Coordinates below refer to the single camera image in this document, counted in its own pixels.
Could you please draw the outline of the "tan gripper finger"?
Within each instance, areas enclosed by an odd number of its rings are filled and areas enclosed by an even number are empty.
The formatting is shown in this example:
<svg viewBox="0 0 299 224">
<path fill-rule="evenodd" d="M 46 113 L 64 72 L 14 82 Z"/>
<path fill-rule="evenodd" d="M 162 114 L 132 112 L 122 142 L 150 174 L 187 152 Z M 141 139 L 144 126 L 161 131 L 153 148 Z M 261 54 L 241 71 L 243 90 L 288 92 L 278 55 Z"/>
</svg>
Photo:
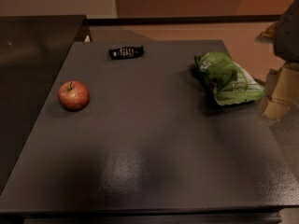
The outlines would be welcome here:
<svg viewBox="0 0 299 224">
<path fill-rule="evenodd" d="M 285 62 L 278 70 L 270 69 L 265 81 L 261 115 L 281 119 L 299 99 L 299 63 Z"/>
</svg>

